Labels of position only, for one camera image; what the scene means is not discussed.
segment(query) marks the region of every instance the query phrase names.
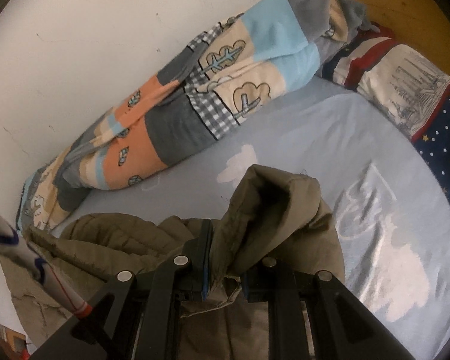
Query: colorful patchwork blanket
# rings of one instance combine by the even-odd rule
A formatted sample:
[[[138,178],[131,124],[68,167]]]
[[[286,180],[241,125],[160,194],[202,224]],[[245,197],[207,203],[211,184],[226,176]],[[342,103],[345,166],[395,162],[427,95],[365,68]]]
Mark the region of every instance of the colorful patchwork blanket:
[[[303,87],[358,29],[352,0],[262,0],[195,37],[25,182],[17,228],[51,230],[91,188],[125,188],[205,149]]]
[[[319,75],[381,110],[411,140],[450,204],[450,76],[376,26],[379,32],[360,31]]]

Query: garment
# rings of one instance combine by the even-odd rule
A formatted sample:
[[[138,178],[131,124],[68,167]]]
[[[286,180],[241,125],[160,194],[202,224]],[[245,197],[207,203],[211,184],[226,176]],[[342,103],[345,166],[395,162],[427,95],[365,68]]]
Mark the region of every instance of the garment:
[[[319,74],[381,110],[411,140],[450,204],[450,76],[377,27],[362,31]]]
[[[51,230],[90,188],[125,188],[200,152],[303,87],[358,27],[371,25],[351,0],[262,0],[217,23],[25,181],[17,228]]]
[[[201,219],[172,216],[158,226],[125,214],[87,215],[57,239],[28,228],[24,237],[89,299],[122,270],[154,270],[197,237]],[[332,213],[318,181],[265,166],[251,166],[221,220],[214,220],[211,289],[204,303],[181,313],[179,359],[266,359],[266,304],[248,305],[240,274],[271,256],[314,274],[327,269],[344,280],[343,255]],[[1,258],[12,300],[27,334],[41,345],[69,314],[22,269]]]

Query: wrinkled fabric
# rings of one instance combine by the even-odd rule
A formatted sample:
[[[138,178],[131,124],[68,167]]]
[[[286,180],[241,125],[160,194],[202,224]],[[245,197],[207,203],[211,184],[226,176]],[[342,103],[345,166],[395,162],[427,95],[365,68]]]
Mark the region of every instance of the wrinkled fabric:
[[[126,188],[197,154],[374,29],[352,0],[262,0],[219,22],[23,185],[17,228],[49,231],[92,188]]]
[[[327,269],[344,280],[342,250],[318,181],[265,166],[251,166],[227,212],[212,221],[211,288],[203,303],[184,302],[179,359],[265,359],[266,304],[247,304],[239,276],[271,256],[314,274]],[[122,270],[154,270],[198,236],[201,219],[172,216],[159,225],[126,214],[92,214],[60,238],[30,227],[24,237],[85,299]],[[41,345],[70,314],[5,258],[2,267],[20,321]]]

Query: wall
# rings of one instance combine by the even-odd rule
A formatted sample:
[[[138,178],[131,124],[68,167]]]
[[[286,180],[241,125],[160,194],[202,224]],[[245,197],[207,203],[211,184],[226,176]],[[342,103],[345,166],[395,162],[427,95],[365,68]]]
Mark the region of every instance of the wall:
[[[259,0],[11,0],[0,15],[0,213],[198,32]],[[0,268],[0,322],[21,330]]]

